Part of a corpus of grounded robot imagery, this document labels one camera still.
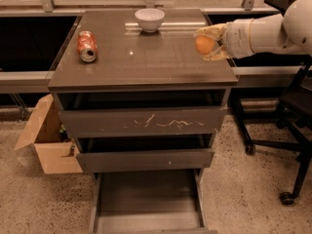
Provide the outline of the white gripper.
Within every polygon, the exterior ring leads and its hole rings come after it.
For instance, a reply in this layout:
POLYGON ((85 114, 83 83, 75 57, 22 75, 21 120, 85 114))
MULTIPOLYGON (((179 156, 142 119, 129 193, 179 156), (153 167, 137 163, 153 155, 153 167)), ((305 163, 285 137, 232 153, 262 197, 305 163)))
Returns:
POLYGON ((254 54, 250 43, 250 27, 253 19, 236 19, 197 29, 195 37, 206 36, 213 40, 222 39, 223 46, 203 56, 203 60, 242 59, 254 54))

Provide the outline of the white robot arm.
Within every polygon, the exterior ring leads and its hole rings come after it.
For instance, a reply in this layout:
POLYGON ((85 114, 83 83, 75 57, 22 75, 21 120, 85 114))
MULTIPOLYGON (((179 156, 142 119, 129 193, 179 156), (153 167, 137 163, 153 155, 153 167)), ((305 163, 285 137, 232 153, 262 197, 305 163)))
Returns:
POLYGON ((260 53, 312 55, 312 0, 265 0, 279 14, 235 19, 195 31, 203 60, 242 59, 260 53))

